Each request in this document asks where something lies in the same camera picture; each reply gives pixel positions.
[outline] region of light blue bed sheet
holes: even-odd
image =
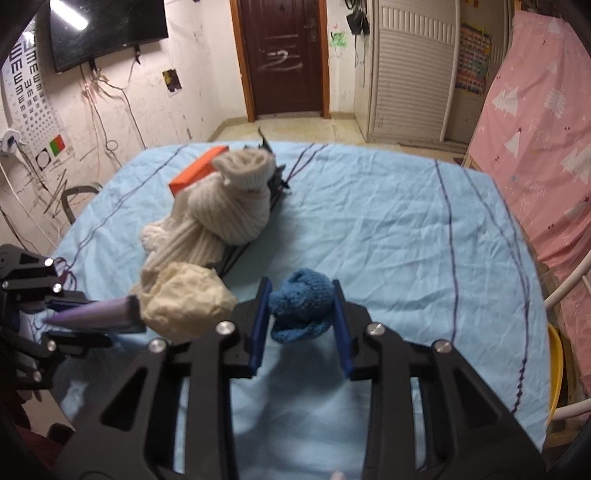
[[[170,212],[168,181],[210,146],[141,153],[85,209],[55,257],[66,259],[88,298],[123,296],[138,281],[145,260],[140,229]],[[307,146],[272,143],[286,172]],[[300,165],[320,147],[311,147]],[[527,247],[492,180],[426,158],[328,145],[291,187],[225,278],[238,299],[252,298],[263,275],[277,285],[300,267],[338,278],[350,301],[405,339],[453,338],[505,405],[517,408],[516,418],[541,448],[550,364],[543,300]],[[67,284],[74,287],[71,277]],[[41,320],[31,326],[39,337]],[[75,425],[154,336],[120,336],[113,349],[60,368],[53,394]],[[232,384],[241,478],[327,480],[335,470],[359,478],[369,393],[367,382],[344,379],[332,331],[293,345],[268,339],[259,375]],[[418,398],[415,390],[420,464]]]

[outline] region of orange box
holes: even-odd
[[[212,160],[219,154],[227,152],[228,150],[229,148],[224,145],[213,147],[179,173],[168,184],[170,191],[173,192],[173,197],[176,197],[177,193],[182,189],[187,188],[189,185],[207,177],[210,173],[215,172],[216,169],[213,168]]]

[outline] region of power outlet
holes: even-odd
[[[21,141],[21,133],[18,130],[9,128],[4,132],[0,141],[0,154],[8,156],[17,152],[18,143]]]

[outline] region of blue knitted sock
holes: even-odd
[[[301,268],[269,297],[275,316],[271,338],[279,343],[316,338],[332,325],[335,290],[328,277]]]

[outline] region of brown door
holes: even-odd
[[[256,114],[320,112],[318,0],[241,0],[241,11]]]

